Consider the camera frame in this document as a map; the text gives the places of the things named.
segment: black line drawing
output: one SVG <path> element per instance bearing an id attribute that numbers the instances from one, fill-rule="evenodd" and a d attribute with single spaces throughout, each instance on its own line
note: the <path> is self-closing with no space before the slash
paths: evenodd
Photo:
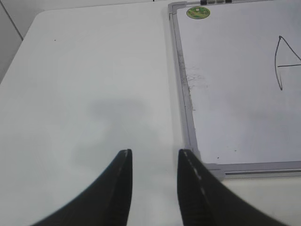
<path id="1" fill-rule="evenodd" d="M 277 57 L 278 47 L 279 47 L 279 44 L 280 44 L 281 39 L 283 39 L 283 41 L 287 44 L 287 46 L 290 48 L 290 50 L 295 54 L 296 57 L 298 57 L 298 59 L 299 59 L 300 61 L 301 61 L 301 58 L 296 54 L 296 52 L 292 49 L 292 47 L 287 43 L 287 41 L 285 40 L 285 38 L 283 38 L 281 35 L 279 35 L 279 40 L 278 40 L 278 44 L 277 44 L 276 52 L 275 52 L 275 73 L 276 73 L 276 78 L 277 78 L 277 82 L 278 82 L 279 88 L 280 88 L 280 90 L 283 90 L 281 75 L 278 76 L 277 68 L 278 68 L 278 67 L 301 66 L 301 64 L 296 64 L 296 65 L 280 65 L 280 66 L 276 66 L 276 57 Z"/>

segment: white table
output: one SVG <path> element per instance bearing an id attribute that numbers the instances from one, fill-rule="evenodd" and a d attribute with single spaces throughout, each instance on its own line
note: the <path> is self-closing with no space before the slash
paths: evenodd
<path id="1" fill-rule="evenodd" d="M 0 225 L 25 226 L 52 213 L 125 148 L 134 154 L 128 225 L 182 225 L 170 2 L 36 17 L 0 85 Z M 225 184 L 264 212 L 299 225 L 300 178 Z"/>

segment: green sticker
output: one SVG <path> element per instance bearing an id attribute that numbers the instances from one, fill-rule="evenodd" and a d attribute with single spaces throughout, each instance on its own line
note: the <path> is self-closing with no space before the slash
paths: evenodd
<path id="1" fill-rule="evenodd" d="M 188 9 L 186 14 L 192 19 L 204 19 L 210 15 L 210 10 L 205 7 L 196 6 Z"/>

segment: whiteboard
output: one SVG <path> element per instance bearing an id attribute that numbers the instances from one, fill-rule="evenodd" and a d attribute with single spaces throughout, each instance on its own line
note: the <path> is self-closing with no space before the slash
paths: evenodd
<path id="1" fill-rule="evenodd" d="M 176 12 L 194 129 L 205 163 L 301 161 L 301 1 L 206 5 Z"/>

